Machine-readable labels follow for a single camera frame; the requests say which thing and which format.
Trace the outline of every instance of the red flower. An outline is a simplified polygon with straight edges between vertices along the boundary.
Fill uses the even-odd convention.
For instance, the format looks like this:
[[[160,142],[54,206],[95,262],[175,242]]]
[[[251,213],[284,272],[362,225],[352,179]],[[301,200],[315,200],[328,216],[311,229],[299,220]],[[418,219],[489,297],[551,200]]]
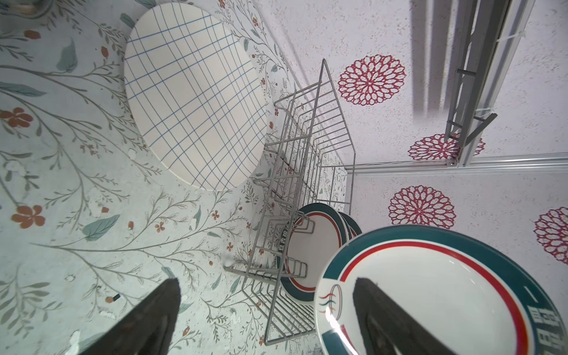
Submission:
[[[40,216],[41,206],[35,205],[34,210],[28,206],[19,206],[16,208],[18,214],[12,215],[12,220],[16,223],[20,223],[20,227],[23,229],[31,227],[32,224],[41,227],[45,224],[45,217]]]
[[[340,76],[341,96],[355,105],[374,105],[400,91],[406,73],[392,56],[366,56],[345,68]]]
[[[485,143],[480,140],[474,155],[481,153],[484,149]],[[447,142],[444,142],[444,135],[433,135],[414,142],[408,150],[408,154],[414,160],[455,159],[460,155],[460,147],[456,140],[448,139]]]
[[[549,210],[540,215],[534,226],[537,240],[544,250],[568,265],[568,208]]]
[[[450,229],[454,206],[442,192],[431,187],[409,186],[394,194],[389,217],[393,224],[422,224]]]
[[[36,32],[36,31],[26,30],[26,31],[24,31],[24,37],[29,38],[29,39],[40,39],[41,34],[39,34],[39,32]]]
[[[158,233],[160,233],[160,231],[163,231],[164,229],[166,229],[166,227],[162,227],[163,225],[164,225],[164,222],[160,222],[160,224],[156,224],[156,225],[154,226],[154,228],[156,229],[156,231],[157,231]]]
[[[15,128],[17,126],[29,127],[30,122],[34,120],[32,116],[25,114],[24,109],[21,107],[16,107],[12,110],[12,112],[0,111],[0,118],[7,119],[8,125],[10,125],[10,127],[12,128]]]

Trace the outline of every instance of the red medallion pattern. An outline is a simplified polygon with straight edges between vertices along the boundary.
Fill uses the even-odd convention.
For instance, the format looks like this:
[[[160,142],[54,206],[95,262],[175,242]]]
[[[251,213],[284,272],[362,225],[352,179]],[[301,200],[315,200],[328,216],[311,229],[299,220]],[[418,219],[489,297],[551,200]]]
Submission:
[[[540,215],[534,226],[544,250],[568,265],[568,208],[560,207]]]
[[[389,206],[393,224],[421,224],[450,229],[454,206],[442,192],[426,186],[409,186],[394,194]]]
[[[484,149],[485,142],[480,139],[474,155],[481,153]],[[444,142],[444,135],[433,135],[414,142],[408,154],[414,160],[446,160],[457,158],[460,154],[460,147],[453,139]]]
[[[374,105],[400,91],[406,73],[392,56],[366,56],[345,68],[340,76],[339,92],[355,105]]]

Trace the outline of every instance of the orange flower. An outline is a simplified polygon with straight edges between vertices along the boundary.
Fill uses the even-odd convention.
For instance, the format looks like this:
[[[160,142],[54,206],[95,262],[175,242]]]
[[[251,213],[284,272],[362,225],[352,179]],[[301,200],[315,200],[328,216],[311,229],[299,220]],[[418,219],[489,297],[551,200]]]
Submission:
[[[29,38],[29,39],[40,39],[41,34],[39,34],[39,32],[36,32],[36,31],[26,30],[26,31],[24,31],[24,37]]]
[[[16,208],[18,214],[12,215],[12,220],[16,223],[20,223],[20,227],[23,229],[31,227],[32,224],[41,227],[45,224],[45,217],[40,216],[41,206],[35,205],[34,210],[28,206],[19,206]]]
[[[8,125],[10,125],[10,127],[12,128],[15,128],[17,126],[29,127],[30,122],[32,122],[34,118],[23,112],[24,109],[21,107],[16,107],[15,109],[12,110],[12,112],[0,111],[0,118],[7,119]]]
[[[164,225],[164,222],[160,222],[160,224],[156,224],[156,225],[154,226],[154,228],[156,229],[156,231],[157,231],[158,233],[160,233],[160,231],[163,231],[164,229],[166,229],[166,227],[162,227],[163,225]]]

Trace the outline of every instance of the metal wire rack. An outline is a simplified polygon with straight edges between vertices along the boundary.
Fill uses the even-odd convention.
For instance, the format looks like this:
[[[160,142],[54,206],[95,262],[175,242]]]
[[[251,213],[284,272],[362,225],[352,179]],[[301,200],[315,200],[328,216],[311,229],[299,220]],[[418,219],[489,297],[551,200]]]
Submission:
[[[351,197],[349,201],[341,201],[343,196],[339,196],[334,184],[336,177],[346,175],[341,158],[352,156],[353,166],[356,160],[353,140],[325,59],[321,62],[318,82],[296,90],[274,105],[286,116],[280,137],[270,135],[265,145],[274,158],[269,176],[253,180],[265,189],[266,199],[252,253],[247,263],[225,267],[226,271],[244,276],[243,293],[266,317],[266,345],[315,331],[313,306],[298,303],[282,289],[282,278],[305,278],[308,272],[306,261],[286,256],[288,243],[292,232],[314,230],[315,222],[304,216],[300,211],[302,206],[322,202],[336,208],[348,207],[348,212],[351,211]],[[331,188],[323,195],[320,186],[328,181]],[[350,190],[352,196],[353,180]],[[275,267],[256,265],[253,256],[257,250],[275,258]]]

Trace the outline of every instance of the floral pattern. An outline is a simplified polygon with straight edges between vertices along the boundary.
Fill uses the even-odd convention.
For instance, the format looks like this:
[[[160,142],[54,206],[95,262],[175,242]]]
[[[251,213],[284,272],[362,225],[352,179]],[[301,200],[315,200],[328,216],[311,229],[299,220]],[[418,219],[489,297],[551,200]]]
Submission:
[[[400,91],[405,68],[392,56],[366,56],[345,68],[338,83],[341,96],[354,105],[381,103]]]
[[[568,265],[568,208],[560,207],[540,215],[534,226],[544,250]]]
[[[394,194],[389,205],[393,224],[421,224],[450,229],[456,215],[450,199],[426,186],[409,186]]]
[[[480,139],[474,155],[480,154],[484,149],[485,142]],[[444,141],[444,135],[433,135],[415,142],[408,150],[408,154],[413,160],[457,159],[460,155],[460,146],[453,139]]]
[[[266,319],[243,294],[243,280],[223,269],[248,258],[265,192],[251,179],[218,193],[184,184],[164,171],[130,113],[126,40],[164,2],[55,0],[41,26],[0,34],[0,238],[21,250],[0,268],[6,355],[64,354],[79,331],[82,352],[170,277],[180,281],[182,304],[169,353],[265,350]],[[238,38],[267,102],[296,90],[252,3],[195,5]],[[265,110],[276,135],[284,115],[272,104]],[[261,160],[253,174],[270,169]],[[328,191],[329,174],[321,179]],[[334,181],[334,194],[342,183],[343,176]],[[266,254],[253,258],[264,264]],[[58,271],[43,273],[48,268]],[[69,333],[55,331],[61,322]],[[320,352],[315,335],[269,350]]]

